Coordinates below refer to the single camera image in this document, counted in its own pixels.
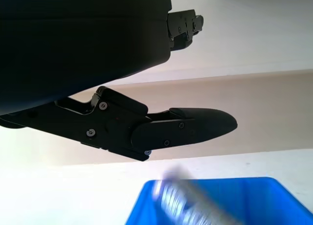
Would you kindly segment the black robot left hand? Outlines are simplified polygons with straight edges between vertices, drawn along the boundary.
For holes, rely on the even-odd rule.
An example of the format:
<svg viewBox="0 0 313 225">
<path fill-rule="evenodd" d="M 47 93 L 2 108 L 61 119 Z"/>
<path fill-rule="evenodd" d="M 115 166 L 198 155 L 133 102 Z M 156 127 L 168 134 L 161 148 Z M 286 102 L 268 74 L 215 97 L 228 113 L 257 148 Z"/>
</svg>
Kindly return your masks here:
<svg viewBox="0 0 313 225">
<path fill-rule="evenodd" d="M 171 0 L 0 0 L 0 124 L 146 161 L 234 131 L 223 111 L 148 107 L 105 86 L 169 60 L 202 31 Z"/>
</svg>

